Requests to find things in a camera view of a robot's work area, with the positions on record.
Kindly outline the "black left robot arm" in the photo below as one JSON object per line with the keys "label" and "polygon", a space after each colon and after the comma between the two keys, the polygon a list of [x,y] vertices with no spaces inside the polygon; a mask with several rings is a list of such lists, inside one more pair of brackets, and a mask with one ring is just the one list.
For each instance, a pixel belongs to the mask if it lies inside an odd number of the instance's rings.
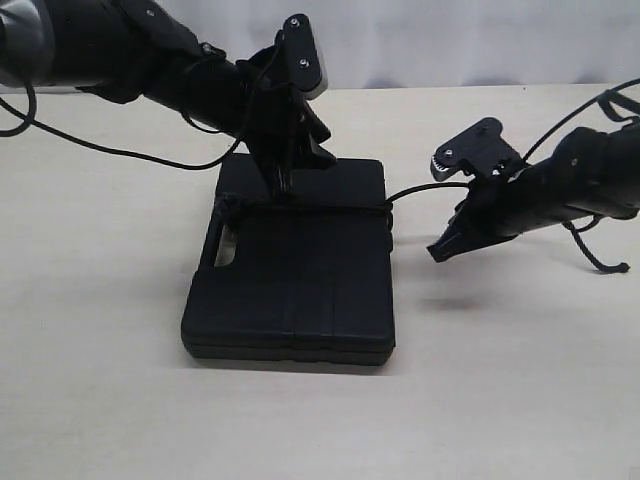
{"label": "black left robot arm", "polygon": [[28,95],[70,87],[120,105],[147,98],[244,144],[275,196],[290,191],[294,171],[336,163],[310,105],[327,78],[302,13],[269,46],[231,61],[154,1],[5,1],[1,82]]}

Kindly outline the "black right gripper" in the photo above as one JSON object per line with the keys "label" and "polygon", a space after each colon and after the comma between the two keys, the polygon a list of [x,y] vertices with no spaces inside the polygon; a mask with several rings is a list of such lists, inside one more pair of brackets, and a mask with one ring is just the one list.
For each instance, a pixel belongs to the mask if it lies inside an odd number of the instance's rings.
{"label": "black right gripper", "polygon": [[525,230],[520,225],[525,187],[518,177],[473,181],[444,233],[427,247],[438,263],[455,256],[510,241]]}

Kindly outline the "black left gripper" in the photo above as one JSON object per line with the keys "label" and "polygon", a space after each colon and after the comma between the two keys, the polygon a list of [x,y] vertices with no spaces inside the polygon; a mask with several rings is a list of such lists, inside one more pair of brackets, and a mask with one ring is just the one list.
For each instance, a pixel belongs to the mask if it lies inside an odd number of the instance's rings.
{"label": "black left gripper", "polygon": [[269,195],[291,194],[296,170],[332,168],[337,158],[322,147],[331,132],[301,92],[286,81],[283,48],[266,48],[237,66],[248,75],[240,138]]}

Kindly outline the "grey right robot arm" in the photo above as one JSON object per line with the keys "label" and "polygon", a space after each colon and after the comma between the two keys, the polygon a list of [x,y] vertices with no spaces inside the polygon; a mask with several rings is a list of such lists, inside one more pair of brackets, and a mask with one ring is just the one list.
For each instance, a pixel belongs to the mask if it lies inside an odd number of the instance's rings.
{"label": "grey right robot arm", "polygon": [[493,247],[543,228],[595,216],[631,220],[639,213],[639,127],[614,132],[577,127],[535,164],[486,117],[438,147],[431,173],[443,182],[470,177],[467,196],[427,250],[437,262]]}

